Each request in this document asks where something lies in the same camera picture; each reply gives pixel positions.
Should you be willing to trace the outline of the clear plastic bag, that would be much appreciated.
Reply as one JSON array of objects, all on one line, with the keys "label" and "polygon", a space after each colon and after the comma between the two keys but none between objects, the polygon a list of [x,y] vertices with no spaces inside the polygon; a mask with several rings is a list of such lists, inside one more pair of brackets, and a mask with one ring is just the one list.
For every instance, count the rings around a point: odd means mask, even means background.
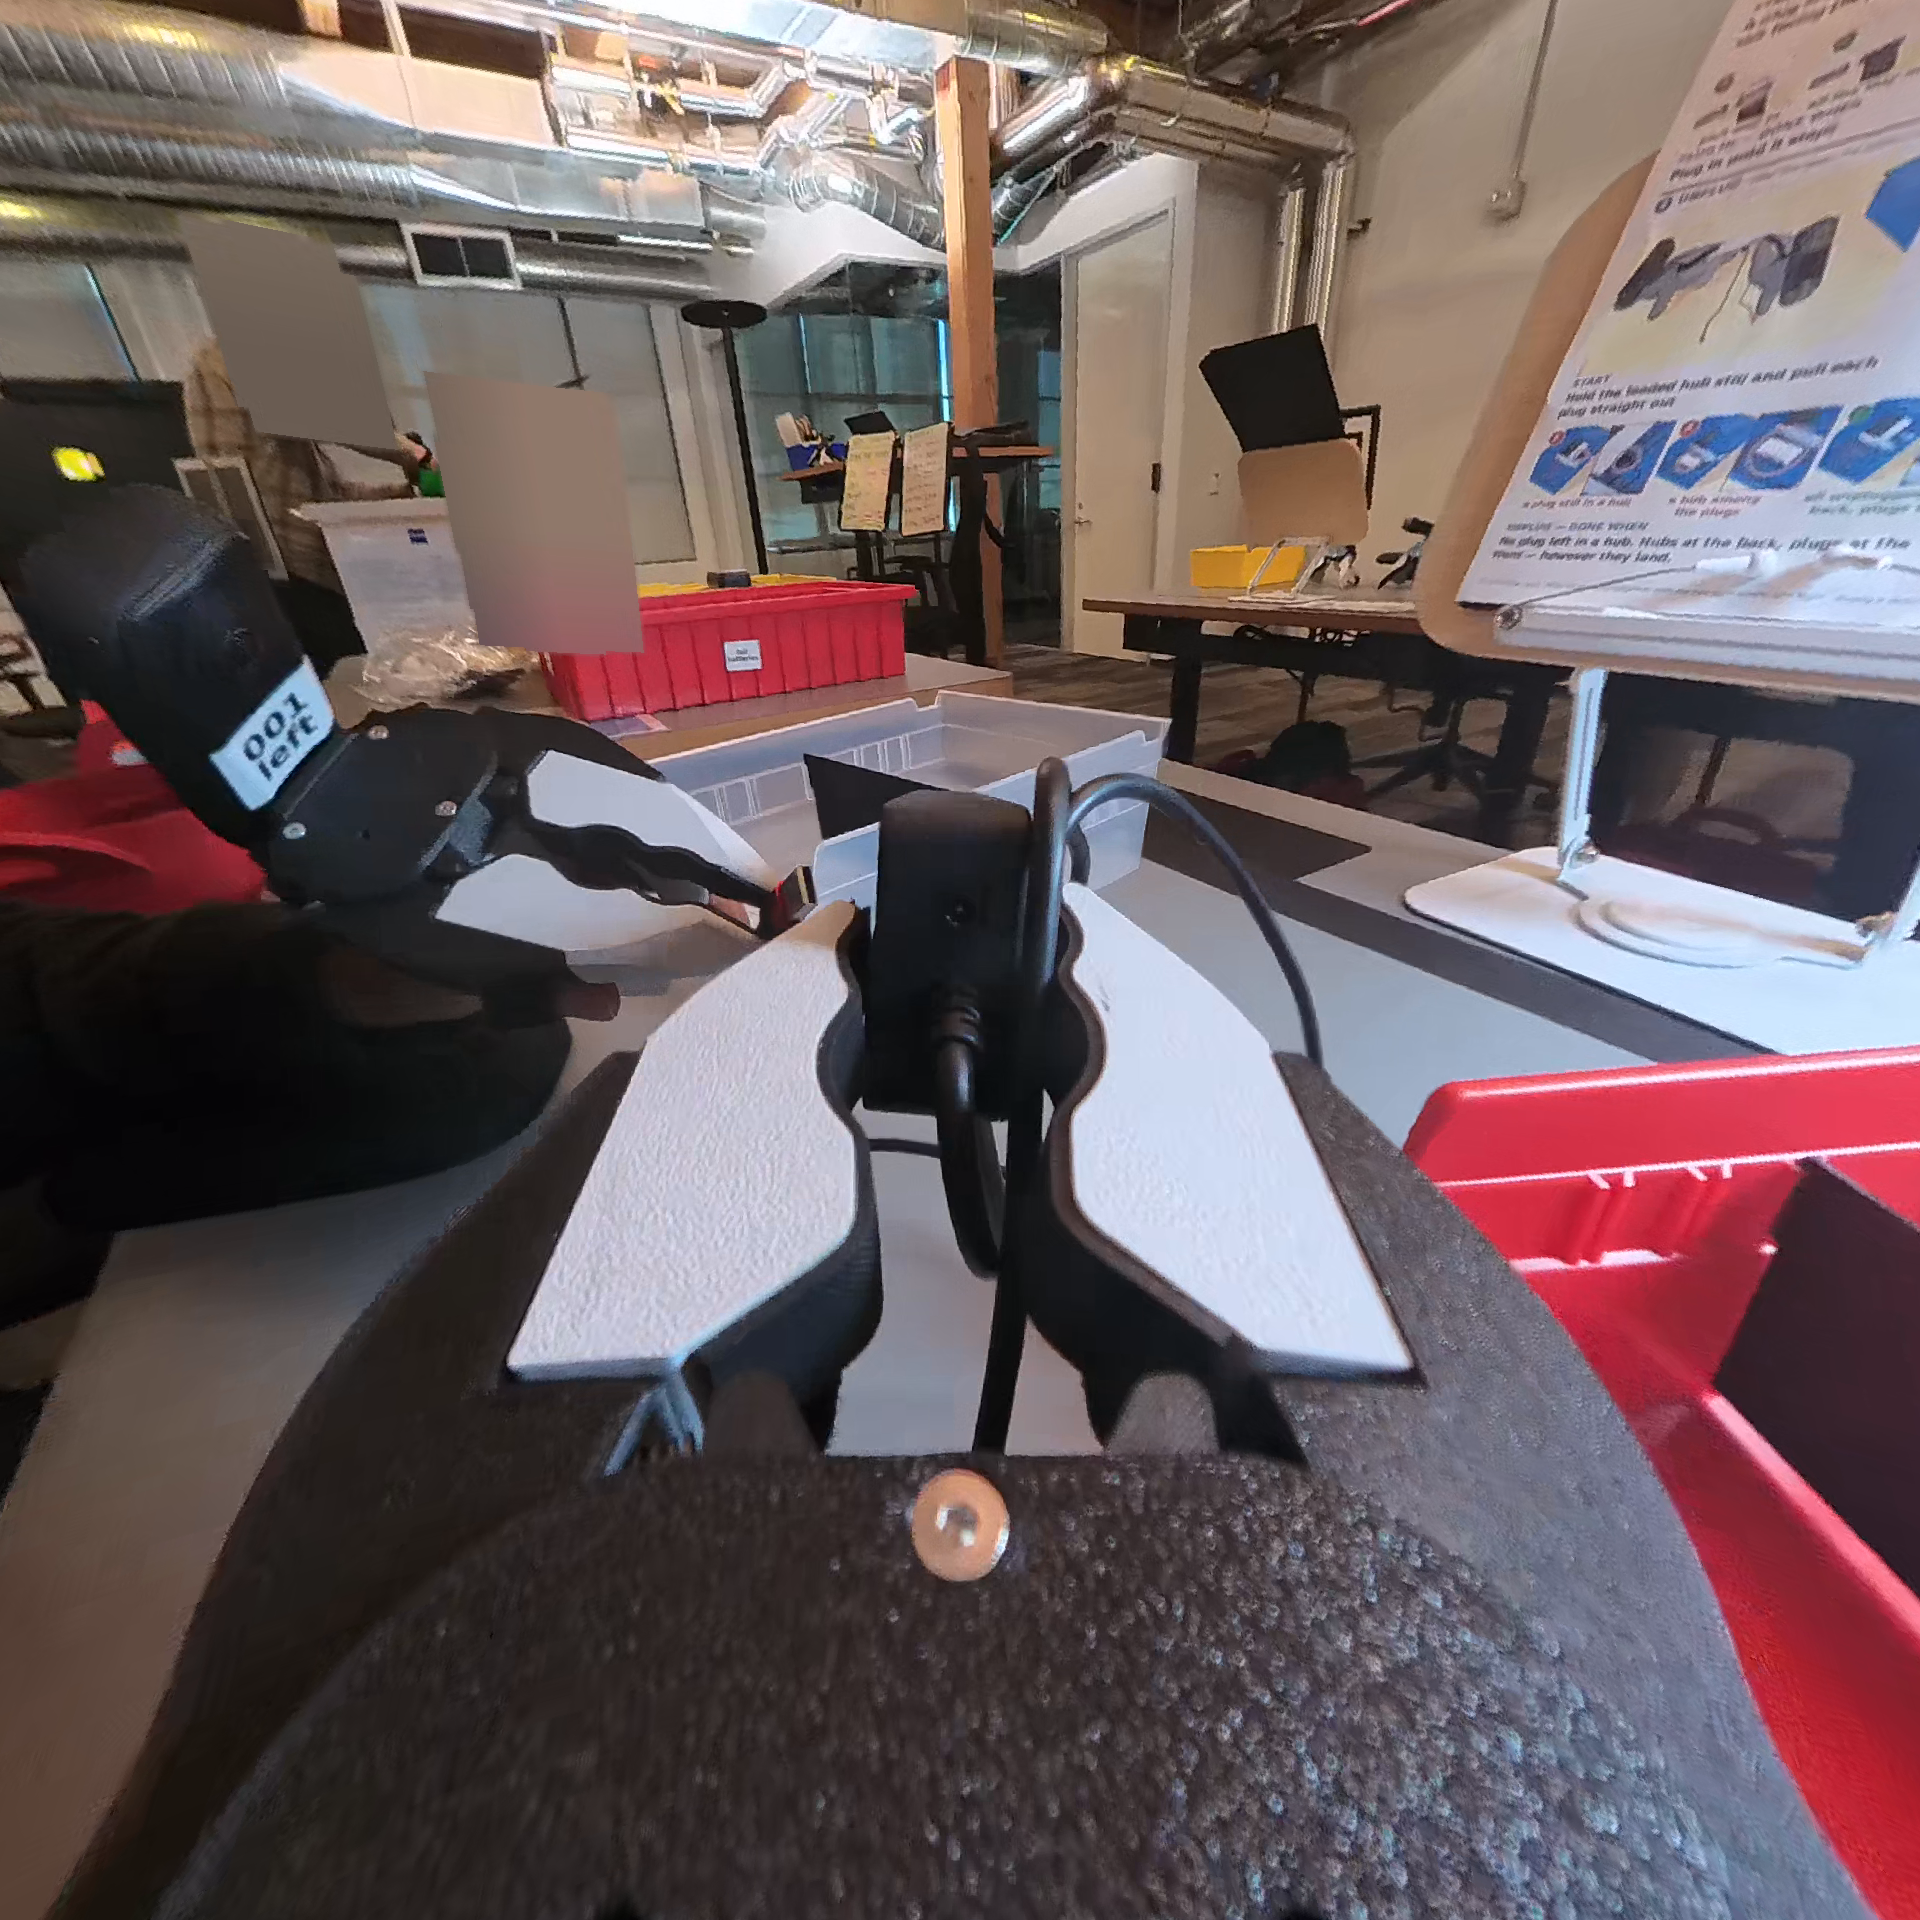
[{"label": "clear plastic bag", "polygon": [[482,705],[516,688],[538,657],[467,631],[390,631],[367,643],[359,688],[367,706]]}]

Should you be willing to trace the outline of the clear plastic bin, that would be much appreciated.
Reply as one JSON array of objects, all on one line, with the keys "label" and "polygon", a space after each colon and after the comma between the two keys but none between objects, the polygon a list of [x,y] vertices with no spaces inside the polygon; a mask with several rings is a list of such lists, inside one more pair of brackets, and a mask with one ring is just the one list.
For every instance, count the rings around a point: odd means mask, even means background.
[{"label": "clear plastic bin", "polygon": [[671,752],[657,768],[715,811],[761,857],[789,874],[809,869],[817,896],[870,908],[878,883],[878,826],[842,823],[838,804],[813,799],[811,762],[932,789],[979,791],[1030,810],[1045,759],[1068,768],[1071,787],[1109,776],[1162,771],[1167,720],[1132,712],[1030,705],[945,690],[843,712],[802,724]]}]

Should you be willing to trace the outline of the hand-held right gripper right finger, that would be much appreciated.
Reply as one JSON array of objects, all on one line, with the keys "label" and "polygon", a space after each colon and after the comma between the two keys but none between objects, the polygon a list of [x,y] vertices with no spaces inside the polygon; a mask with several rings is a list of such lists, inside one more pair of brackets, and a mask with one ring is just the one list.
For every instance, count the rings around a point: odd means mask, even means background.
[{"label": "hand-held right gripper right finger", "polygon": [[1114,1437],[1140,1381],[1266,1433],[1283,1378],[1410,1385],[1417,1359],[1260,1027],[1069,884],[1047,994],[1030,1317]]}]

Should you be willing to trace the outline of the dark-legged background table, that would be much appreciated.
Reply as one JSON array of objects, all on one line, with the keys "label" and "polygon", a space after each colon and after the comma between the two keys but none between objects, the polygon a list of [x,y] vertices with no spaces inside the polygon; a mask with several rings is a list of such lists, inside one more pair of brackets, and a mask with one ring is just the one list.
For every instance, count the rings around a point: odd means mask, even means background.
[{"label": "dark-legged background table", "polygon": [[1449,724],[1419,751],[1359,764],[1365,773],[1385,771],[1377,795],[1419,776],[1462,781],[1477,799],[1477,835],[1499,848],[1508,848],[1525,804],[1542,810],[1556,795],[1541,757],[1565,667],[1453,652],[1426,633],[1407,593],[1095,593],[1079,608],[1115,616],[1125,652],[1170,664],[1170,762],[1193,764],[1207,667],[1247,665],[1290,675],[1305,690],[1319,681],[1404,688],[1445,713],[1499,701],[1503,720],[1489,754],[1470,752]]}]

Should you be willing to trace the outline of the white poster stand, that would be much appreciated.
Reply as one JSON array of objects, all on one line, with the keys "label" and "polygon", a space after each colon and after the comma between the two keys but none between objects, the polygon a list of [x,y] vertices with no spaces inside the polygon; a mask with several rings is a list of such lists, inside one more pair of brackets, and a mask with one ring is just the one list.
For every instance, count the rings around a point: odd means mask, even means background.
[{"label": "white poster stand", "polygon": [[1915,705],[1915,576],[1871,545],[1761,545],[1694,563],[1635,567],[1499,607],[1490,660],[1571,669],[1571,729],[1547,883],[1580,933],[1622,954],[1687,970],[1747,972],[1790,962],[1883,970],[1917,927],[1917,876],[1900,900],[1839,935],[1765,931],[1755,908],[1730,920],[1654,904],[1591,876],[1593,781],[1609,673],[1699,681],[1772,698]]}]

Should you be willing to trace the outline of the silver ceiling ducts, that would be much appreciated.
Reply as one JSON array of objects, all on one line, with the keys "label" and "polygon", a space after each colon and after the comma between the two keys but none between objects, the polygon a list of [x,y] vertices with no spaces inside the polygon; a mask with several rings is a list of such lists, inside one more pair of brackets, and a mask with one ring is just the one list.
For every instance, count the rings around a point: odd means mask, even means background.
[{"label": "silver ceiling ducts", "polygon": [[347,273],[499,291],[729,293],[830,216],[938,256],[924,75],[596,4],[4,4],[4,195],[311,225]]}]

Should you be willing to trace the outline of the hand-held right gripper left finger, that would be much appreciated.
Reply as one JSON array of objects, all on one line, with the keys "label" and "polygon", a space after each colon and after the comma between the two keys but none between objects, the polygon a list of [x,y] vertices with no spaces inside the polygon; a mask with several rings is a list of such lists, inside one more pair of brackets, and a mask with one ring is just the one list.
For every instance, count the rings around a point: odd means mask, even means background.
[{"label": "hand-held right gripper left finger", "polygon": [[879,1323],[855,1123],[866,915],[817,908],[643,1044],[507,1353],[521,1384],[769,1373],[817,1445]]}]

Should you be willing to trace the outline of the black flat panel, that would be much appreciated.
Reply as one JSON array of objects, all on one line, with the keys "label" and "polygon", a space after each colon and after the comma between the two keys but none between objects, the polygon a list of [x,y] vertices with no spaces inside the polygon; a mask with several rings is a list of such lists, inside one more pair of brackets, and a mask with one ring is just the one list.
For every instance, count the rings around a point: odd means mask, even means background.
[{"label": "black flat panel", "polygon": [[1239,453],[1346,439],[1324,332],[1311,323],[1213,348],[1198,373]]}]

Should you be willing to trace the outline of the black screen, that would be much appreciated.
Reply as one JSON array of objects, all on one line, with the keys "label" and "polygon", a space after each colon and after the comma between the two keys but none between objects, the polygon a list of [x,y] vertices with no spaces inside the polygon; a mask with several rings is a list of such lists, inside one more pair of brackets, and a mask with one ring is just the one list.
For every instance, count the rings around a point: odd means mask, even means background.
[{"label": "black screen", "polygon": [[181,492],[195,457],[173,380],[22,377],[3,383],[4,501],[81,488]]}]

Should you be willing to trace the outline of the person's left hand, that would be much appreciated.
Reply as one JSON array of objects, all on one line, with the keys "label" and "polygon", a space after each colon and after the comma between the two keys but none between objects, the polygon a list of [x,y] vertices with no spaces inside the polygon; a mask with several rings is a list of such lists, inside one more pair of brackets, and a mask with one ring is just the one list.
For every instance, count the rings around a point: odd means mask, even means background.
[{"label": "person's left hand", "polygon": [[499,1028],[590,1021],[607,1025],[625,994],[614,980],[582,978],[570,968],[538,970],[486,987],[422,977],[371,948],[327,935],[318,951],[318,992],[347,1027],[404,1028],[485,1021]]}]

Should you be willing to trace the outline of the person's left forearm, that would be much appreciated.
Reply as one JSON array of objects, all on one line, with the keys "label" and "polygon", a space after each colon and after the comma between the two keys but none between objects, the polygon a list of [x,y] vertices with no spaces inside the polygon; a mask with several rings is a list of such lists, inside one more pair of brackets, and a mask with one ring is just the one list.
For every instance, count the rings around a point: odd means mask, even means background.
[{"label": "person's left forearm", "polygon": [[173,1226],[422,1180],[541,1116],[567,1021],[347,1027],[322,940],[273,905],[4,904],[4,1193],[71,1231]]}]

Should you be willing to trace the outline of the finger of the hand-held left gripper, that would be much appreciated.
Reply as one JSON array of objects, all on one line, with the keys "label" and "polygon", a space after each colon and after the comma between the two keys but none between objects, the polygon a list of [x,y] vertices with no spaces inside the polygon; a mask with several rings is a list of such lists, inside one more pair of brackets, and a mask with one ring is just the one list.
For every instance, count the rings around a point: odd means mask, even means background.
[{"label": "finger of the hand-held left gripper", "polygon": [[687,922],[693,905],[657,900],[639,884],[645,876],[670,879],[666,869],[675,861],[687,869],[699,895],[711,892],[701,879],[706,869],[717,869],[721,880],[742,880],[761,892],[777,883],[774,872],[759,859],[733,874],[717,855],[703,853],[607,853],[606,859],[587,859],[596,872],[612,874],[610,887],[595,887],[567,879],[545,853],[505,853],[465,872],[431,872],[431,892],[439,895],[431,915],[450,928],[562,954],[610,954]]},{"label": "finger of the hand-held left gripper", "polygon": [[772,905],[781,880],[687,791],[621,751],[499,751],[499,864],[516,905]]}]

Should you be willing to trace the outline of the black floor lamp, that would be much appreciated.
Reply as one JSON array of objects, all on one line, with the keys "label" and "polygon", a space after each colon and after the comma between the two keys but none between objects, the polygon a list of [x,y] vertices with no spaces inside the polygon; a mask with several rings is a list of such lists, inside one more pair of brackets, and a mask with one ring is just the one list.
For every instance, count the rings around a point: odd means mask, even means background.
[{"label": "black floor lamp", "polygon": [[755,329],[771,317],[769,307],[755,299],[733,295],[709,295],[684,301],[678,317],[687,329],[699,332],[717,343],[727,373],[727,395],[732,408],[737,464],[742,497],[750,514],[755,572],[769,572],[769,549],[761,520],[759,479],[751,455],[751,432],[748,421],[745,389],[741,380],[741,364],[737,341],[741,332]]}]

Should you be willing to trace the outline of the instruction poster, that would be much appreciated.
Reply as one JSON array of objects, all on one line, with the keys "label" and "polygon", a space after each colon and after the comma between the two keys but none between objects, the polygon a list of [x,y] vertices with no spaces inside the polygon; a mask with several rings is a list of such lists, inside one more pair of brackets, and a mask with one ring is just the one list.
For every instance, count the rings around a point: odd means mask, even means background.
[{"label": "instruction poster", "polygon": [[1730,4],[1459,602],[1915,629],[1917,4]]}]

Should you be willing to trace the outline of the red plastic bin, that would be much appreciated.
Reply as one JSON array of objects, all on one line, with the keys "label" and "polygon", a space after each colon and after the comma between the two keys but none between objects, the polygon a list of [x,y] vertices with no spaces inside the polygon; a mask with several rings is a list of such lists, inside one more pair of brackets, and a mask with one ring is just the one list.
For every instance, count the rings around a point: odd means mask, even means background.
[{"label": "red plastic bin", "polygon": [[1917,1231],[1915,1047],[1453,1083],[1406,1153],[1573,1335],[1817,1825],[1877,1915],[1917,1915],[1917,1591],[1714,1385],[1806,1164]]}]

